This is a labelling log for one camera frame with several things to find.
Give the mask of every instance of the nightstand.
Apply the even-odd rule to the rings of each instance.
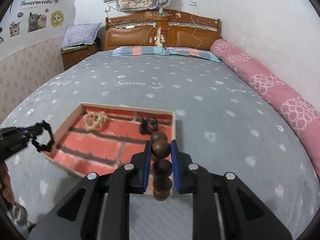
[[[63,53],[61,51],[64,70],[71,68],[81,60],[96,54],[98,51],[102,51],[102,48],[98,47],[96,43],[92,45],[85,45],[79,49],[69,49]]]

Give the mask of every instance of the white wall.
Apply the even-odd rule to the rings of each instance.
[[[320,110],[320,18],[308,0],[195,1],[196,7],[172,0],[169,8],[220,18],[223,38],[259,59]],[[75,24],[105,23],[105,6],[103,0],[75,0]],[[122,13],[111,9],[109,15]]]
[[[28,47],[32,44],[46,41],[54,37],[63,36],[65,29],[74,24],[75,7],[74,0],[58,0],[53,4],[35,4],[31,6],[20,6],[23,0],[14,0],[12,4],[11,13],[9,10],[5,14],[3,20],[0,22],[0,27],[3,31],[0,36],[4,39],[4,42],[0,43],[0,60],[11,55],[12,53]],[[61,26],[53,27],[50,23],[51,13],[55,10],[61,10],[64,14],[64,22]],[[23,12],[23,17],[18,18],[17,14]],[[29,14],[44,14],[47,16],[46,28],[28,33],[28,18]],[[20,34],[17,36],[10,36],[9,25],[12,22],[20,23]]]

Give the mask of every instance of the wooden headboard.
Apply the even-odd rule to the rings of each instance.
[[[164,10],[162,14],[158,10],[150,10],[106,18],[103,49],[162,45],[210,50],[210,46],[218,39],[221,39],[220,19],[175,10]]]

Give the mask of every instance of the plaid pillowcase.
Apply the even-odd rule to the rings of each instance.
[[[183,56],[193,56],[200,57],[210,61],[220,62],[220,60],[212,54],[210,51],[201,50],[201,49],[191,49],[191,48],[183,48],[183,47],[168,47],[170,55],[183,55]]]
[[[157,46],[140,46],[140,47],[119,47],[112,51],[112,56],[123,56],[123,55],[166,55],[170,53],[161,47]]]

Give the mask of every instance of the black hair tie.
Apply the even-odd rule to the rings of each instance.
[[[143,117],[139,118],[139,122],[141,125],[139,127],[139,132],[141,134],[152,134],[159,129],[158,120],[154,117],[149,117],[148,119],[144,119]]]

